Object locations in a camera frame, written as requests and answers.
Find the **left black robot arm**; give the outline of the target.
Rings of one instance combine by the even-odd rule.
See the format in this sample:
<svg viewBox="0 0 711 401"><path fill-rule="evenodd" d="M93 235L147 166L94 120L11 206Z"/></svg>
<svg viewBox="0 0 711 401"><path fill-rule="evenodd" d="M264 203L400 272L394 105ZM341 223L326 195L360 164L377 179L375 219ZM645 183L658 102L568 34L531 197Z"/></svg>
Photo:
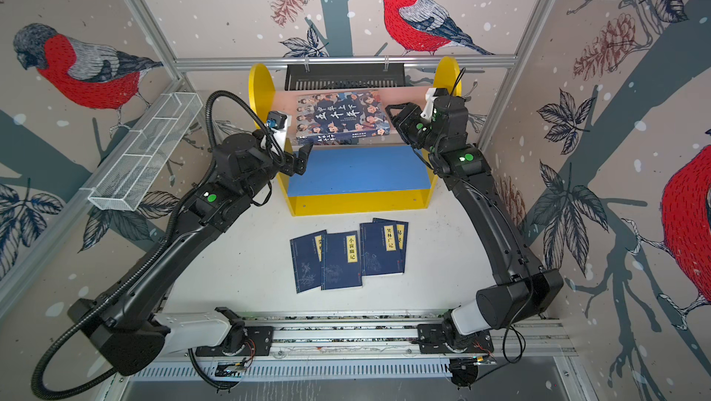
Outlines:
<svg viewBox="0 0 711 401"><path fill-rule="evenodd" d="M81 299L70 308L79 321L106 303L81 330L119 374L142 371L161 355L183 349L216 347L226 355L255 353L246 323L233 310L157 315L156 308L172 284L201 252L257 203L256 194L283 173L304 174L313 145L307 143L277 165L261 130L233 134L212 150L206 176L168 226L166 242L156 245L116 284L97 299Z"/></svg>

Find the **illustrated colourful cover book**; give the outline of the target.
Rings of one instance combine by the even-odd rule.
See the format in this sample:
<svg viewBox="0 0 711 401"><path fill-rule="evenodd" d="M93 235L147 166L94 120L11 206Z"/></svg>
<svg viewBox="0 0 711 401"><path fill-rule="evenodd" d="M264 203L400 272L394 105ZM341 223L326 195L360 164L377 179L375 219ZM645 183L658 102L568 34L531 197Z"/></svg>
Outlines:
<svg viewBox="0 0 711 401"><path fill-rule="evenodd" d="M294 140L300 144L356 145L360 139L388 136L391 129L379 90L298 97Z"/></svg>

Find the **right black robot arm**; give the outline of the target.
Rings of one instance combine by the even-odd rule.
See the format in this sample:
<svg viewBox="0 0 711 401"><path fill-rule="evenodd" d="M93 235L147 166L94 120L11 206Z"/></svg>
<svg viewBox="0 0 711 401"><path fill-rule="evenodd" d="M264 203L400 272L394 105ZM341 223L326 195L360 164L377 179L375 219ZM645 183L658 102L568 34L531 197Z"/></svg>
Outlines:
<svg viewBox="0 0 711 401"><path fill-rule="evenodd" d="M425 108L389 105L386 113L427 166L444 181L470 218L490 261L494 285L444 315L445 341L454 349L472 345L476 334L510 328L548 310L563 286L559 271L548 270L524 243L500 195L483 153L468 143L468 110L463 97L437 91Z"/></svg>

